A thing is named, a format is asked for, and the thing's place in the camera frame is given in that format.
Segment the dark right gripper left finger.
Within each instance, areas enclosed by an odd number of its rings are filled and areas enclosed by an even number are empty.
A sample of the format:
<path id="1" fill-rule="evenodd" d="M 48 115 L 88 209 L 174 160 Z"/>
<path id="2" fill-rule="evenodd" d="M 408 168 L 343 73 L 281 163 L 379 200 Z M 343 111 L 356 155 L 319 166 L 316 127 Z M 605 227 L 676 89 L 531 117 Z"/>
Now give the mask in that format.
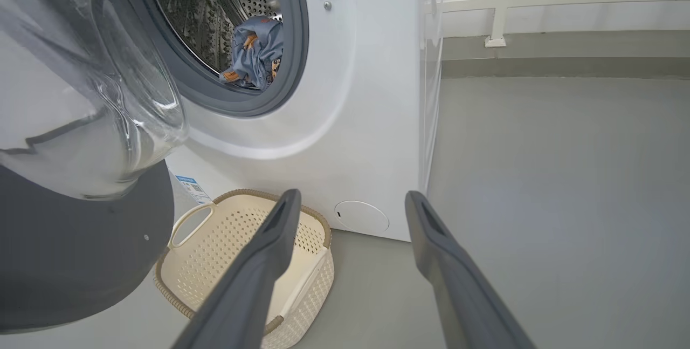
<path id="1" fill-rule="evenodd" d="M 279 197 L 173 348 L 259 348 L 274 283 L 291 262 L 301 193 Z"/>

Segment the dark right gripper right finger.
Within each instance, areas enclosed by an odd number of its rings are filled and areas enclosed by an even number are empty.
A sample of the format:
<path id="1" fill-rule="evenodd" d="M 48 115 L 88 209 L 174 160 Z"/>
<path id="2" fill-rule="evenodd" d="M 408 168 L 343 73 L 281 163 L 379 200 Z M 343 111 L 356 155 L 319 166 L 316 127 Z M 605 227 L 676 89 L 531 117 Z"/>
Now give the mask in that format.
<path id="1" fill-rule="evenodd" d="M 421 192 L 407 192 L 405 214 L 416 266 L 433 286 L 446 346 L 534 348 L 518 320 Z"/>

